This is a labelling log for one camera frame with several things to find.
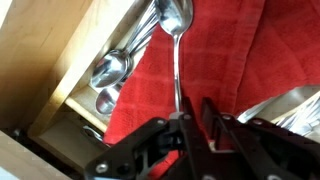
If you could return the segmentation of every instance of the wooden cabinet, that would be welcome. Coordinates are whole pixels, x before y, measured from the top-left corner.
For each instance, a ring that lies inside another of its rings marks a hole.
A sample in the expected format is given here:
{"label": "wooden cabinet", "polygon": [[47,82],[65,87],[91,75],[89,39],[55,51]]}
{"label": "wooden cabinet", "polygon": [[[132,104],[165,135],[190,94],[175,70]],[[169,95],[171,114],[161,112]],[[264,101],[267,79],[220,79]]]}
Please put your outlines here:
{"label": "wooden cabinet", "polygon": [[146,3],[93,0],[21,121],[31,139],[79,172],[105,150],[82,127],[103,134],[109,122],[95,109],[101,89],[89,86],[92,71],[107,51],[123,46]]}

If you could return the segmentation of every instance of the spoon bowl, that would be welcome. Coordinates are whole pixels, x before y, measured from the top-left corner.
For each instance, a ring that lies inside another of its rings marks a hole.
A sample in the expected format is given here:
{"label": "spoon bowl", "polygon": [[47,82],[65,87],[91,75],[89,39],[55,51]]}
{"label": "spoon bowl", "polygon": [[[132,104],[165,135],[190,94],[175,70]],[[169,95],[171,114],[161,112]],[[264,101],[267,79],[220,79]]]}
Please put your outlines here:
{"label": "spoon bowl", "polygon": [[133,70],[131,56],[150,41],[157,22],[154,1],[151,1],[125,47],[110,51],[98,62],[91,77],[91,85],[97,88],[110,87],[130,75]]}
{"label": "spoon bowl", "polygon": [[155,3],[159,24],[166,33],[180,35],[190,27],[193,19],[191,0],[156,0]]}
{"label": "spoon bowl", "polygon": [[97,64],[91,84],[95,87],[113,86],[123,80],[130,69],[131,58],[121,50],[112,50]]}
{"label": "spoon bowl", "polygon": [[104,88],[96,99],[97,111],[101,114],[111,115],[119,98],[120,90],[121,85],[119,84]]}

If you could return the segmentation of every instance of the utensil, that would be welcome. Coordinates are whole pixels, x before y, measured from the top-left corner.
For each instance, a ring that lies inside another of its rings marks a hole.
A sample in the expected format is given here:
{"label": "utensil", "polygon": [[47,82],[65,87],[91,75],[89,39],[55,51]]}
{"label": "utensil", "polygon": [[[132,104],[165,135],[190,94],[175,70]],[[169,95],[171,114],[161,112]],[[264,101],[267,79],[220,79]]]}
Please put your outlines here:
{"label": "utensil", "polygon": [[179,43],[193,19],[191,0],[155,0],[156,13],[162,29],[173,37],[175,108],[180,112],[181,87],[179,75]]}
{"label": "utensil", "polygon": [[96,142],[100,146],[103,145],[103,146],[107,146],[108,148],[111,147],[109,144],[106,144],[106,143],[103,142],[103,135],[99,134],[97,131],[92,129],[90,126],[88,126],[88,125],[82,126],[82,132],[91,141]]}
{"label": "utensil", "polygon": [[151,1],[125,47],[111,50],[98,62],[91,85],[97,88],[113,86],[130,75],[133,69],[131,56],[150,41],[157,22],[154,1]]}
{"label": "utensil", "polygon": [[241,113],[238,116],[238,121],[242,122],[242,123],[246,123],[247,121],[249,121],[251,118],[253,118],[255,115],[257,115],[260,111],[262,111],[263,108],[265,108],[266,106],[268,106],[271,102],[273,102],[275,100],[275,98],[270,98],[260,104],[257,104],[255,106],[253,106],[252,108],[246,110],[245,112]]}
{"label": "utensil", "polygon": [[313,128],[319,124],[319,121],[320,97],[315,96],[310,102],[300,106],[295,113],[280,120],[277,125],[305,136],[312,132]]}
{"label": "utensil", "polygon": [[121,85],[116,84],[111,87],[104,88],[96,99],[96,109],[101,114],[110,115],[116,106],[119,98]]}

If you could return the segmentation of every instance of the dish towel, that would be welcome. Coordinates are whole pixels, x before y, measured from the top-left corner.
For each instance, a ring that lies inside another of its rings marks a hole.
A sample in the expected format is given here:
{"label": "dish towel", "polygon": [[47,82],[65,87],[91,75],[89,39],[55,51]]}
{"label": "dish towel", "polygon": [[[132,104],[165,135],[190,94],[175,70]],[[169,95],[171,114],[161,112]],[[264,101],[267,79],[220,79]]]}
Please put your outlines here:
{"label": "dish towel", "polygon": [[[238,115],[270,97],[320,83],[318,0],[193,0],[180,46],[181,86],[199,120],[202,97]],[[104,142],[115,144],[152,117],[175,111],[173,40],[158,26],[121,90]],[[176,155],[151,173],[159,177]]]}

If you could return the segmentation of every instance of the spoon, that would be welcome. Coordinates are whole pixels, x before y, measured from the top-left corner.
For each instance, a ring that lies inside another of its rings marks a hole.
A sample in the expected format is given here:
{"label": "spoon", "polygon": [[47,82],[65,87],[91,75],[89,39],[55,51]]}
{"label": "spoon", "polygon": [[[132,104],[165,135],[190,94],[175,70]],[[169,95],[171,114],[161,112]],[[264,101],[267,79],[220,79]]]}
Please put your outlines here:
{"label": "spoon", "polygon": [[96,99],[96,109],[100,114],[110,115],[119,98],[121,85],[116,84],[111,87],[104,88]]}
{"label": "spoon", "polygon": [[191,0],[155,0],[156,13],[162,29],[173,37],[173,69],[175,88],[175,108],[180,112],[181,87],[179,75],[179,44],[183,33],[190,27],[193,19]]}
{"label": "spoon", "polygon": [[97,64],[91,77],[91,85],[108,87],[125,79],[132,71],[131,56],[150,40],[158,22],[154,1],[151,1],[122,50],[111,50]]}

